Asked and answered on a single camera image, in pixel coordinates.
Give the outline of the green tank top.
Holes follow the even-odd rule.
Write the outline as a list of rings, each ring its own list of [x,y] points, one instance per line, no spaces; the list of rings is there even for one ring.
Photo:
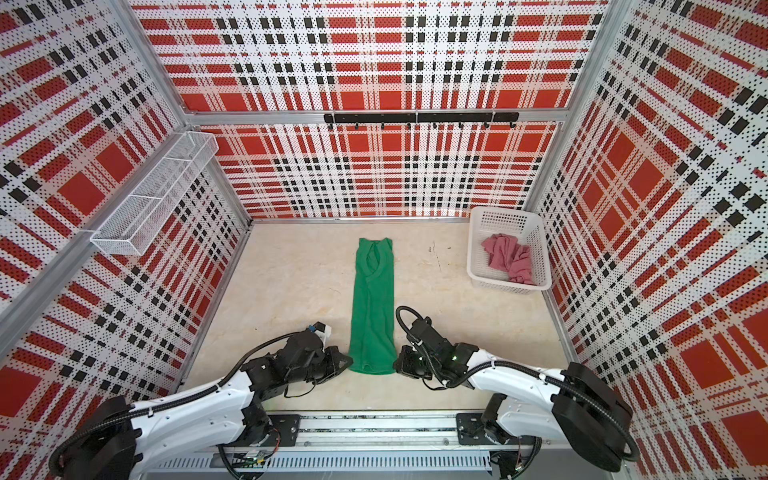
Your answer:
[[[393,242],[359,239],[355,258],[350,369],[365,375],[395,373]]]

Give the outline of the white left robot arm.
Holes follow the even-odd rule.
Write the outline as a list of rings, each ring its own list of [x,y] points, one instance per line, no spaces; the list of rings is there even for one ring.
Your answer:
[[[62,479],[137,479],[188,452],[278,440],[264,402],[293,383],[323,384],[353,364],[328,345],[330,332],[316,323],[268,340],[222,378],[188,391],[136,403],[111,398],[56,447],[49,472]]]

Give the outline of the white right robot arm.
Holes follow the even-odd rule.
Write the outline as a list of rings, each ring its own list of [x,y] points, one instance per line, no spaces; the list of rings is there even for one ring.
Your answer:
[[[398,324],[408,344],[393,365],[395,371],[432,391],[490,393],[480,420],[488,441],[565,441],[582,459],[608,472],[639,460],[640,449],[630,432],[632,408],[583,364],[547,369],[503,359],[473,344],[450,342],[421,315],[411,324]]]

